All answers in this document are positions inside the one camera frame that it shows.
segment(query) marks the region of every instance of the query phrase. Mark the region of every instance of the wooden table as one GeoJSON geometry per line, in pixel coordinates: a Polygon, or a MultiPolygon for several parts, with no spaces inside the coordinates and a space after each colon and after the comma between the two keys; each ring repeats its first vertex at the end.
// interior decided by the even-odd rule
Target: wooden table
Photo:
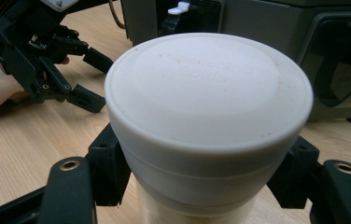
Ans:
{"type": "MultiPolygon", "coordinates": [[[[121,14],[120,4],[115,2],[121,14]]],[[[68,15],[63,21],[80,32],[80,39],[112,60],[132,47],[125,31],[115,25],[109,6],[68,15]]],[[[59,69],[74,87],[77,83],[104,96],[105,75],[81,57],[59,69]]],[[[92,114],[68,103],[46,101],[0,106],[0,205],[46,185],[50,167],[72,156],[85,156],[88,146],[109,122],[106,109],[92,114]]],[[[307,123],[302,136],[320,149],[319,161],[351,162],[351,124],[342,119],[307,123]]],[[[308,202],[303,210],[284,210],[265,187],[258,195],[248,223],[310,223],[308,202]]],[[[98,222],[140,223],[135,179],[132,176],[119,207],[98,207],[98,222]]]]}

